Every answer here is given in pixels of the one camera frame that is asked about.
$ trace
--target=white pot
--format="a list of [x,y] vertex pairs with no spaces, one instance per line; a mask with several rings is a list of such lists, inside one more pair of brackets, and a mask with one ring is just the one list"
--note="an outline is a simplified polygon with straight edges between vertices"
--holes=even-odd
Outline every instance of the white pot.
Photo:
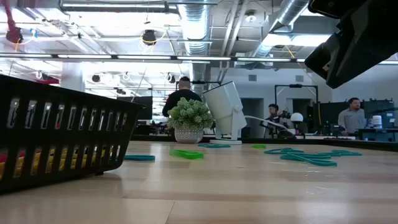
[[175,128],[174,136],[179,143],[196,144],[203,139],[203,128]]

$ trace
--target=man in gray shirt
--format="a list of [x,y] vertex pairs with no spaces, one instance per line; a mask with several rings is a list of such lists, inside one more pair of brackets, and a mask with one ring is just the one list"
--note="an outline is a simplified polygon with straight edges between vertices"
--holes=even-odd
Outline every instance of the man in gray shirt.
[[346,129],[344,135],[354,134],[358,129],[365,128],[365,112],[362,110],[358,98],[351,98],[348,101],[349,108],[338,115],[338,124]]

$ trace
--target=black shirt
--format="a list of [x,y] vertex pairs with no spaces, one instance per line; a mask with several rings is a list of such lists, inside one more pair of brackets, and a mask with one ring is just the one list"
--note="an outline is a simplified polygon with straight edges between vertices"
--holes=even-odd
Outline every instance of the black shirt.
[[174,93],[169,95],[169,98],[166,101],[166,105],[163,107],[163,116],[169,117],[167,113],[169,110],[173,109],[174,106],[177,106],[177,103],[184,97],[186,100],[197,100],[201,101],[201,98],[196,93],[191,90],[177,90]]

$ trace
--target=ductwork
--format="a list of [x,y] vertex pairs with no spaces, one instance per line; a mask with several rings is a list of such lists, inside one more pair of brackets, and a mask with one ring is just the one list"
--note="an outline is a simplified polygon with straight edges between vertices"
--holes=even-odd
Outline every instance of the ductwork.
[[273,45],[266,41],[268,33],[283,26],[293,25],[307,6],[308,0],[284,0],[277,12],[267,16],[262,27],[263,34],[266,34],[266,36],[257,49],[251,53],[251,57],[267,56],[273,48]]
[[[182,18],[182,34],[184,39],[197,40],[186,42],[188,55],[208,55],[209,45],[200,42],[207,39],[209,30],[210,7],[202,4],[184,4],[178,6]],[[207,63],[192,63],[190,66],[192,81],[210,81],[210,65]],[[203,85],[193,85],[193,91],[199,95],[203,92]]]

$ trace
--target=black plastic basket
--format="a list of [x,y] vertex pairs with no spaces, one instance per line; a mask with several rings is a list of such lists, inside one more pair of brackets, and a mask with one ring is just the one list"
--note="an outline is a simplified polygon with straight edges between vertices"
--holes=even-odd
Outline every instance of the black plastic basket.
[[118,168],[141,109],[0,75],[0,192]]

